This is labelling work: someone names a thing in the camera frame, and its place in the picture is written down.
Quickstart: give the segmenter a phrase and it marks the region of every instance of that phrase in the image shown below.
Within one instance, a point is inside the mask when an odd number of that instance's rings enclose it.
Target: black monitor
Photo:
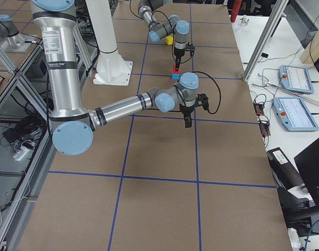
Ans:
[[[278,195],[287,226],[292,227],[295,223],[299,236],[306,236],[310,225],[319,219],[319,138],[299,153],[294,161],[314,202],[298,199],[285,189],[278,189]],[[312,234],[319,234],[319,224]]]

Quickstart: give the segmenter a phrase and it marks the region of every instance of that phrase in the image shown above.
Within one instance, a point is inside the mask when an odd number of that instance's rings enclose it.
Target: warning label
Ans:
[[[49,30],[42,33],[42,40],[44,45],[44,53],[47,54],[61,54],[61,37],[58,30]]]

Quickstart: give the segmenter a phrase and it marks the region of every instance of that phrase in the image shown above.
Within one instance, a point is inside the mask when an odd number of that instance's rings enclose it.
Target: blue cable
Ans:
[[[314,226],[315,226],[316,223],[318,223],[318,222],[319,222],[319,219],[318,219],[316,222],[314,222],[314,224],[311,226],[311,228],[310,228],[310,230],[309,230],[309,232],[308,232],[307,238],[306,238],[306,243],[305,243],[305,247],[304,247],[303,251],[306,251],[306,249],[307,249],[307,244],[308,244],[308,239],[309,239],[310,236],[311,236],[311,233],[312,233],[312,231],[313,231]]]

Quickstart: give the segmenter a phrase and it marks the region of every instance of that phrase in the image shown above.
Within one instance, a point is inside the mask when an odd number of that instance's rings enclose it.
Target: red object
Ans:
[[[231,22],[235,22],[238,11],[240,10],[242,0],[235,0],[232,14],[231,14]]]
[[[176,71],[176,65],[174,64],[173,69],[172,69],[172,74],[180,74],[180,69]]]

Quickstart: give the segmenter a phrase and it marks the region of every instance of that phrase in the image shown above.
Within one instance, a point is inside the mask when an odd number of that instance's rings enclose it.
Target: yellow block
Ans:
[[[166,38],[165,38],[165,43],[167,44],[167,45],[172,45],[173,43],[174,43],[174,37],[173,36],[167,36]]]

